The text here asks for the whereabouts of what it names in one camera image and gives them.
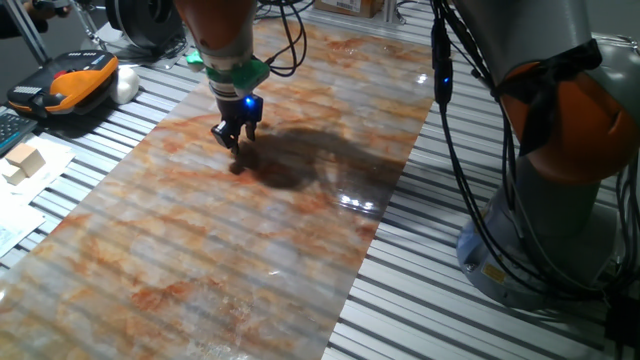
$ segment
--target marble-patterned surface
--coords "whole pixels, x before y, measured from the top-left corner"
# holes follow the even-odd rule
[[[260,58],[281,29],[256,26]],[[308,33],[238,158],[200,84],[0,279],[1,359],[321,357],[432,85],[426,47]]]

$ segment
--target black cable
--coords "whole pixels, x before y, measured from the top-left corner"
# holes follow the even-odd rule
[[[508,171],[513,171],[510,169],[507,169],[507,163],[509,162],[510,159],[510,154],[509,154],[509,137],[511,136],[511,123],[509,123],[509,119],[507,118],[507,114],[504,112],[504,110],[502,111],[502,123],[503,123],[503,137],[502,137],[502,187],[504,188],[504,194],[505,197],[507,198],[507,204],[509,205],[509,210],[511,210],[512,213],[515,212],[515,208],[516,208],[516,200],[515,200],[515,194],[512,191],[511,186],[509,186],[509,176],[508,176]]]
[[[442,2],[440,2],[440,11],[438,11],[436,9],[436,7],[434,6],[433,2],[432,2],[432,8],[434,9],[434,14],[436,16],[441,16],[441,14],[447,14],[446,19],[447,22],[449,23],[449,25],[454,29],[454,32],[456,33],[456,35],[458,35],[458,37],[461,39],[461,42],[463,44],[463,46],[465,47],[465,49],[471,54],[471,56],[476,60],[476,63],[472,63],[471,61],[469,61],[469,58],[462,52],[460,51],[460,49],[454,45],[454,47],[456,47],[456,49],[465,57],[465,59],[471,64],[472,67],[474,67],[475,72],[480,75],[480,76],[484,76],[484,80],[485,83],[488,85],[488,87],[490,88],[490,90],[493,90],[495,88],[495,86],[492,83],[492,78],[490,77],[490,73],[488,72],[488,70],[486,69],[486,67],[484,67],[484,64],[482,62],[481,57],[479,57],[479,52],[477,51],[477,47],[475,46],[475,43],[470,44],[470,41],[472,42],[472,37],[470,34],[468,34],[468,32],[466,31],[466,27],[464,27],[464,25],[457,19],[457,17],[455,17],[455,14],[453,14],[453,12],[451,11],[451,9],[449,8],[448,4],[442,4]],[[503,111],[503,115],[504,115],[504,119],[506,119],[506,115],[504,114],[504,109],[502,108]],[[510,163],[510,168],[511,168],[511,172],[512,172],[512,176],[515,177],[516,172],[515,172],[515,150],[514,150],[514,144],[513,144],[513,137],[511,135],[511,128],[510,126],[505,126],[505,140],[506,140],[506,148],[507,148],[507,152],[508,152],[508,158],[509,158],[509,163]],[[632,238],[629,239],[628,237],[628,225],[627,226],[623,226],[623,228],[625,229],[624,236],[625,238],[627,238],[627,240],[625,240],[626,243],[626,249],[628,249],[627,254],[628,256],[625,256],[625,263],[624,264],[624,275],[625,276],[619,276],[616,277],[615,280],[622,280],[622,282],[619,282],[622,284],[622,286],[616,286],[616,282],[612,281],[610,282],[607,286],[605,286],[605,288],[607,289],[607,295],[610,294],[611,292],[616,292],[619,290],[624,289],[626,284],[630,284],[633,281],[637,280],[638,278],[640,278],[640,271],[638,269],[636,269],[637,264],[637,251],[638,251],[638,228],[640,227],[640,210],[638,209],[638,203],[637,203],[637,196],[636,196],[636,183],[637,183],[637,158],[635,159],[635,161],[632,163],[632,165],[630,165],[629,167],[629,179],[627,180],[627,182],[625,183],[625,185],[623,186],[623,190],[622,190],[622,194],[618,193],[618,199],[619,199],[619,207],[620,207],[620,211],[622,213],[625,212],[625,206],[624,206],[624,198],[625,198],[625,194],[626,194],[626,190],[627,189],[632,189],[632,195],[630,198],[630,207],[632,208],[631,211],[631,222],[633,223],[633,227],[632,227]],[[478,213],[476,212],[474,214],[475,211],[477,211],[478,209],[468,209],[469,212],[472,215],[472,218],[474,217],[474,215],[478,215]],[[478,224],[475,220],[474,220],[474,224],[476,225],[476,228],[478,228],[478,225],[480,225],[481,227],[485,227],[483,226],[484,221],[481,221],[481,224]],[[491,240],[491,235],[490,233],[487,234],[483,234],[482,232],[480,232],[481,235],[489,235],[487,236],[487,238],[489,240]],[[508,258],[508,254],[505,253],[504,251],[500,250],[505,257]],[[543,276],[546,280],[545,283],[549,284],[549,282],[553,282],[556,283],[556,285],[562,286],[562,284],[559,284],[558,282],[555,281],[555,279],[550,276],[550,274],[548,274],[546,271],[543,270],[543,268],[541,266],[538,266],[534,263],[534,267],[536,268],[536,270],[538,270],[541,274],[545,275]],[[574,295],[572,296],[572,298],[561,298],[562,300],[587,300],[587,299],[596,299],[596,298],[601,298],[602,297],[602,293],[599,291],[574,291]]]
[[[269,8],[267,9],[267,11],[265,11],[264,13],[260,14],[260,11],[262,9],[264,9],[265,7],[269,6]],[[258,9],[256,10],[256,16],[255,16],[255,20],[260,20],[263,19],[264,16],[266,16],[267,14],[269,14],[271,12],[271,7],[272,5],[264,5],[264,4],[260,4],[258,6]]]
[[[432,8],[434,10],[434,15],[436,16],[436,19],[440,18],[443,14],[447,14],[447,8],[448,6],[446,4],[442,4],[441,1],[439,1],[440,3],[440,8],[438,8],[437,6],[434,5],[436,1],[432,2]],[[455,17],[455,14],[452,15],[452,12],[449,13],[447,16],[445,16],[447,22],[449,23],[450,26],[452,26],[454,28],[454,32],[456,32],[456,34],[459,36],[459,38],[461,38],[461,41],[463,43],[463,46],[465,47],[465,49],[467,50],[467,52],[469,52],[471,54],[471,56],[476,60],[476,65],[478,66],[478,72],[481,73],[482,76],[484,76],[485,78],[485,83],[490,87],[490,89],[494,89],[495,86],[493,85],[493,81],[492,78],[490,76],[490,73],[488,72],[488,70],[486,69],[486,67],[484,66],[484,64],[482,63],[482,59],[479,55],[479,52],[477,50],[477,47],[475,47],[475,43],[470,44],[469,40],[472,41],[472,38],[470,36],[470,34],[468,34],[468,32],[466,31],[466,27],[464,27],[464,25],[461,24],[461,22],[459,22],[459,20],[457,20],[457,17]],[[516,261],[515,259],[513,259],[511,257],[511,255],[507,252],[505,252],[500,245],[495,241],[495,239],[492,237],[490,231],[488,230],[488,228],[486,227],[486,223],[484,222],[484,220],[482,220],[482,215],[481,212],[479,210],[479,208],[477,207],[477,204],[475,203],[475,199],[473,197],[473,194],[471,193],[471,189],[466,181],[466,178],[464,177],[464,173],[462,171],[462,167],[460,166],[460,162],[455,154],[455,149],[453,148],[453,143],[452,143],[452,138],[451,135],[449,133],[449,128],[448,128],[448,123],[447,123],[447,119],[446,119],[446,104],[444,104],[445,106],[443,106],[443,104],[441,105],[441,117],[442,117],[442,121],[443,121],[443,129],[445,129],[445,136],[447,137],[447,142],[449,145],[449,149],[450,149],[450,155],[452,158],[452,165],[454,167],[454,173],[456,174],[456,181],[458,182],[458,185],[460,187],[460,191],[462,193],[463,199],[465,201],[465,204],[467,205],[467,209],[472,217],[472,221],[476,227],[476,231],[478,231],[478,233],[480,234],[483,242],[485,243],[485,246],[487,247],[487,249],[489,250],[489,252],[491,253],[491,255],[494,257],[494,259],[496,260],[496,262],[500,265],[500,267],[502,268],[502,270],[509,276],[511,276],[516,282],[518,282],[520,285],[526,287],[527,289],[534,291],[536,293],[545,295],[545,296],[552,296],[556,299],[559,300],[577,300],[577,301],[581,301],[581,300],[592,300],[592,299],[598,299],[598,298],[602,298],[603,293],[600,291],[583,291],[583,290],[574,290],[574,291],[567,291],[566,290],[566,286],[563,286],[562,283],[557,282],[550,274],[548,274],[547,271],[545,271],[541,266],[536,266],[536,264],[533,264],[536,267],[536,270],[538,271],[538,273],[535,273],[531,270],[529,270],[528,268],[524,267],[521,263],[519,263],[518,261]],[[508,155],[509,159],[510,159],[510,167],[511,167],[511,171],[513,173],[513,176],[515,176],[515,150],[514,150],[514,144],[513,144],[513,137],[511,135],[511,128],[510,125],[505,127],[505,140],[506,140],[506,144],[505,144],[505,149],[503,149],[503,154]],[[505,172],[505,168],[506,166],[503,164],[503,173]],[[640,223],[640,212],[635,211],[634,210],[634,214],[638,214],[638,223]],[[496,249],[498,249],[498,251],[504,255],[504,257],[506,257],[510,262],[512,262],[515,266],[521,268],[523,271],[525,271],[528,275],[541,280],[542,282],[544,282],[547,287],[553,288],[554,290],[556,290],[558,293],[550,293],[548,291],[541,291],[540,289],[537,289],[531,285],[529,285],[527,282],[525,282],[524,280],[522,280],[521,278],[515,276],[515,274],[513,274],[513,272],[510,271],[510,269],[502,262],[502,260],[500,260],[500,258],[497,256],[497,253],[495,252],[495,250],[493,249],[493,247],[495,247]]]
[[[280,15],[282,18],[282,22],[283,22],[283,26],[285,29],[285,33],[287,35],[287,40],[289,41],[289,46],[287,46],[286,48],[280,50],[278,53],[276,53],[275,55],[273,55],[272,57],[270,57],[269,59],[267,59],[267,61],[265,63],[269,64],[271,67],[271,72],[281,76],[281,77],[290,77],[293,76],[293,74],[295,74],[296,70],[302,66],[304,60],[307,57],[307,30],[304,27],[304,22],[302,21],[302,17],[300,16],[300,13],[298,11],[298,9],[296,9],[296,7],[291,4],[289,5],[289,7],[293,10],[293,14],[296,16],[296,19],[298,20],[298,24],[300,26],[300,33],[298,35],[298,37],[296,38],[296,40],[294,41],[291,37],[291,30],[289,29],[289,24],[287,22],[286,19],[286,14],[284,12],[284,6],[279,6],[280,7]],[[295,49],[296,44],[300,41],[300,39],[302,38],[303,40],[303,52],[302,52],[302,57],[300,58],[300,61],[298,62],[298,57],[297,57],[297,52]],[[293,58],[293,64],[290,67],[281,67],[281,66],[271,66],[271,64],[275,61],[275,59],[283,54],[284,52],[286,52],[287,50],[291,50],[291,55]]]
[[[312,0],[310,3],[308,3],[307,5],[303,6],[302,8],[300,8],[298,10],[299,13],[309,9],[313,4],[315,3],[315,0]],[[265,19],[277,19],[280,17],[280,15],[269,15],[269,13],[271,12],[271,5],[269,5],[269,10],[267,10],[267,12],[265,12],[264,14],[261,15],[256,15],[256,20],[265,20]],[[295,15],[295,13],[291,12],[286,14],[285,16],[289,17]]]
[[[305,0],[258,0],[262,5],[274,5],[274,6],[290,6],[303,2]]]
[[[400,1],[399,3],[396,4],[396,8],[399,8],[400,6],[402,6],[404,4],[422,4],[422,2],[414,1],[414,0]]]

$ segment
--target metal slat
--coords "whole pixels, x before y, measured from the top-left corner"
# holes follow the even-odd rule
[[[109,122],[106,122],[102,119],[93,118],[87,122],[72,121],[72,120],[60,120],[60,121],[66,123],[69,127],[72,128],[72,130],[78,130],[86,134],[99,135],[109,140],[128,146],[130,148],[135,147],[138,143],[137,141],[132,140],[126,135],[123,135],[123,134],[134,134],[135,136],[137,134],[135,134],[132,131],[123,129],[119,126],[113,125]]]
[[[522,347],[514,347],[512,351],[506,351],[497,346],[497,344],[504,341],[499,337],[477,334],[479,333],[479,331],[473,328],[468,329],[470,334],[460,332],[447,324],[449,322],[452,322],[451,320],[453,319],[440,319],[444,322],[438,322],[436,320],[430,319],[423,314],[430,314],[436,318],[438,318],[440,314],[435,311],[429,311],[429,309],[424,307],[418,308],[415,303],[407,301],[406,299],[398,297],[394,298],[393,294],[391,293],[389,293],[390,296],[388,298],[393,299],[395,303],[361,290],[357,286],[354,286],[349,294],[353,298],[365,303],[365,306],[376,307],[385,312],[393,314],[402,319],[406,324],[418,327],[421,330],[429,329],[430,331],[436,332],[438,335],[446,336],[449,339],[455,339],[456,342],[464,344],[464,346],[478,351],[478,353],[482,354],[480,356],[482,356],[483,358],[494,357],[497,359],[527,359],[527,357],[523,356],[523,353],[526,353],[527,350]],[[477,336],[483,335],[485,339],[478,339]],[[529,356],[535,356],[535,353],[529,353]]]
[[[465,213],[466,210],[464,202],[459,200],[456,192],[408,176],[400,178],[396,185],[396,194],[425,200],[450,211]]]
[[[94,167],[95,169],[100,170],[104,174],[108,174],[114,167],[118,164],[117,161],[107,158],[102,154],[91,151],[85,147],[79,146],[77,144],[71,143],[64,139],[49,135],[47,133],[43,133],[40,135],[42,138],[47,140],[54,141],[58,144],[65,145],[73,149],[73,152],[76,154],[76,159],[78,161],[82,161],[83,163]]]
[[[46,209],[46,211],[49,213],[44,213],[45,215],[45,224],[46,225],[48,220],[51,220],[51,224],[55,224],[55,226],[53,228],[50,228],[49,224],[47,226],[47,233],[50,233],[51,231],[53,231],[53,229],[55,229],[56,226],[58,226],[58,224],[60,224],[60,222],[62,221],[62,219],[64,219],[67,215],[69,215],[69,213],[71,212],[71,210],[58,205],[50,200],[45,199],[44,197],[38,195],[35,199],[33,199],[33,201],[31,202],[31,205],[35,205],[36,207],[40,208],[39,210],[42,209]]]
[[[142,104],[137,104],[135,102],[118,105],[117,109],[128,114],[134,114],[135,116],[143,117],[145,120],[154,122],[156,124],[162,121],[168,114],[168,112],[153,109]]]
[[[413,277],[423,279],[433,284],[440,284],[439,286],[446,287],[451,292],[457,293],[477,303],[484,304],[485,306],[493,308],[502,307],[499,303],[488,299],[480,290],[476,289],[459,269],[452,269],[381,242],[376,242],[375,246],[372,245],[372,247],[368,254],[371,258],[393,264],[394,268],[398,270],[401,269]],[[543,326],[548,329],[555,328],[553,331],[561,332],[589,346],[603,346],[604,329],[599,324],[588,319],[565,316],[564,320],[568,322],[568,324],[565,324],[557,321],[549,322],[546,321],[546,316],[526,311],[508,310],[505,311],[505,313],[517,315],[521,320],[531,324],[538,324],[538,326]],[[571,334],[572,329],[576,327],[581,329],[580,336]]]
[[[182,99],[169,100],[149,92],[141,91],[135,97],[134,101],[169,113]]]
[[[339,344],[342,344],[345,349],[356,353],[360,347],[366,347],[371,349],[372,351],[382,354],[390,359],[407,359],[407,360],[418,360],[418,357],[409,355],[408,353],[402,351],[401,349],[390,345],[388,342],[384,342],[379,338],[373,337],[371,335],[365,334],[362,331],[354,329],[353,327],[339,322],[336,324],[335,329],[333,330],[334,334],[338,334],[342,336],[344,339],[350,340],[355,343],[355,346],[351,346],[347,341],[341,341],[337,337],[331,335],[329,338],[329,342],[336,341]]]
[[[162,82],[153,81],[145,77],[140,77],[140,87],[145,93],[153,95],[162,95],[170,99],[176,99],[182,101],[189,91],[184,89],[176,89],[174,87],[165,86]]]
[[[67,167],[67,171],[69,170],[82,174],[82,176],[89,178],[88,181],[95,182],[96,184],[104,179],[104,174],[76,162],[75,159],[71,161],[71,164]]]
[[[178,64],[185,65],[187,67],[174,66],[173,68],[171,68],[171,70],[155,69],[155,71],[160,74],[166,74],[167,76],[176,77],[180,80],[192,82],[195,85],[199,84],[206,77],[204,70],[199,72],[191,71],[184,56],[181,57],[180,60],[178,60]]]
[[[527,344],[530,349],[539,352],[541,357],[575,357],[578,354],[596,356],[599,352],[579,342],[563,338],[557,333],[541,329],[475,301],[460,297],[431,283],[417,280],[397,270],[376,264],[369,259],[365,259],[359,273],[400,294],[421,299],[424,304],[429,304],[440,312],[456,314],[461,321],[468,324],[480,329],[485,328],[485,331],[499,334],[500,337],[511,339],[522,346]]]
[[[100,183],[100,180],[96,180],[90,176],[87,176],[77,170],[67,169],[63,176],[71,181],[74,181],[78,184],[85,185],[93,189],[96,185]]]
[[[418,329],[410,327],[380,312],[373,311],[352,300],[347,300],[340,316],[345,321],[357,324],[372,334],[384,335],[409,354],[429,354],[435,359],[481,359],[481,357],[456,348]]]
[[[39,243],[29,239],[29,238],[24,238],[22,239],[18,245],[20,245],[20,247],[22,247],[25,251],[31,251],[33,249],[36,248],[36,246],[38,246]]]
[[[3,257],[0,258],[0,264],[8,268],[12,268],[18,263],[18,261],[22,260],[22,258],[27,254],[28,252],[24,250],[18,250],[16,248],[13,248],[9,250],[9,252],[6,253]]]
[[[369,348],[368,346],[359,344],[347,337],[344,337],[338,333],[333,333],[331,334],[331,338],[329,339],[329,346],[339,346],[341,349],[349,349],[349,352],[351,352],[352,354],[359,356],[362,359],[368,359],[368,360],[389,360],[391,359],[388,356],[385,356],[371,348]],[[339,353],[340,356],[344,356],[345,358],[348,359],[353,359],[352,357],[348,357],[342,353]]]
[[[40,199],[44,199],[52,204],[55,204],[56,208],[51,208],[51,210],[60,215],[63,215],[65,211],[71,212],[76,207],[76,205],[78,205],[77,202],[60,197],[50,191],[43,191],[42,193],[40,193],[40,195],[38,195],[38,197],[34,199],[34,203],[40,203]]]
[[[104,129],[105,132],[98,132],[98,135],[105,136],[130,147],[136,147],[146,136],[146,133],[141,134],[139,131],[130,130],[113,122],[103,121],[99,128]]]
[[[125,114],[121,111],[108,108],[106,106],[100,106],[94,109],[91,114],[93,116],[104,119],[107,122],[116,124],[120,127],[136,131],[140,134],[148,134],[155,127],[155,123],[149,120],[142,119],[140,117]]]
[[[36,243],[36,244],[40,244],[42,242],[42,240],[44,240],[45,236],[36,232],[32,232],[31,234],[29,234],[29,236],[27,236],[27,239],[29,239],[30,241]]]
[[[440,224],[450,225],[453,229],[456,229],[456,234],[458,233],[458,229],[463,227],[468,221],[465,214],[460,211],[439,206],[437,204],[430,203],[427,200],[419,199],[407,194],[396,192],[391,197],[391,203],[393,204],[393,207],[399,209],[410,209],[414,214],[420,213],[420,217],[422,218],[434,219],[434,221],[437,221]]]
[[[331,348],[324,349],[324,354],[322,354],[322,359],[323,360],[355,360],[355,358],[347,356]]]
[[[433,242],[425,238],[418,240],[419,241],[415,241],[409,237],[403,237],[379,228],[372,244],[389,244],[398,250],[406,250],[432,260],[437,264],[459,270],[458,258],[455,256],[455,252],[451,251],[450,247],[442,247],[441,243]]]
[[[38,209],[42,213],[42,215],[44,215],[45,219],[44,224],[40,225],[38,231],[42,232],[45,235],[49,235],[53,231],[53,229],[55,229],[58,224],[60,224],[63,218],[58,215],[52,214],[52,210],[47,208],[46,203],[43,203],[40,206],[36,206],[36,209]]]
[[[88,136],[86,136],[86,138],[100,142],[123,153],[128,153],[129,151],[131,151],[131,149],[138,145],[139,141],[135,141],[124,135],[118,134],[109,128],[114,129],[116,127],[108,123],[100,124],[98,127],[92,130],[91,134],[87,134]],[[104,140],[100,139],[100,137],[105,138],[109,142],[106,143]]]
[[[51,183],[51,186],[49,186],[49,189],[56,191],[59,194],[63,194],[70,201],[75,202],[76,205],[89,195],[89,192],[91,191],[91,189],[78,185],[65,178],[58,178],[54,180],[54,182]]]
[[[138,73],[138,75],[140,75],[140,77],[144,77],[145,79],[154,81],[158,84],[173,87],[177,90],[182,90],[186,93],[189,93],[191,90],[193,90],[196,85],[193,81],[184,80],[179,77],[170,75],[167,76],[166,74],[163,74],[161,72],[144,67],[138,67],[135,71]]]
[[[451,243],[455,243],[457,237],[451,237],[451,240],[448,240],[445,236],[439,236],[440,234],[438,234],[437,232],[420,234],[411,231],[412,229],[410,228],[402,228],[397,226],[396,224],[390,223],[389,220],[393,219],[383,218],[382,223],[380,223],[380,225],[378,226],[377,234],[380,234],[380,237],[385,237],[386,239],[385,233],[391,234],[393,236],[396,236],[397,241],[410,241],[416,244],[421,244],[431,250],[439,251],[457,259],[456,250],[450,245]]]
[[[100,138],[98,136],[91,136],[92,134],[86,134],[83,137],[79,138],[68,138],[62,135],[61,139],[64,139],[69,144],[74,144],[80,148],[84,148],[93,155],[94,153],[100,154],[107,159],[114,161],[115,165],[122,160],[127,153],[121,151],[121,149],[112,148],[111,145],[117,146],[119,144],[108,141],[108,139]]]
[[[408,212],[404,209],[399,209],[394,204],[389,204],[385,218],[395,219],[398,222],[403,223],[405,226],[418,231],[420,233],[429,233],[432,231],[439,231],[441,234],[449,234],[456,236],[460,232],[460,229],[453,228],[449,224],[443,224],[440,221],[435,221],[433,218],[427,219],[421,216],[422,214],[416,214]]]

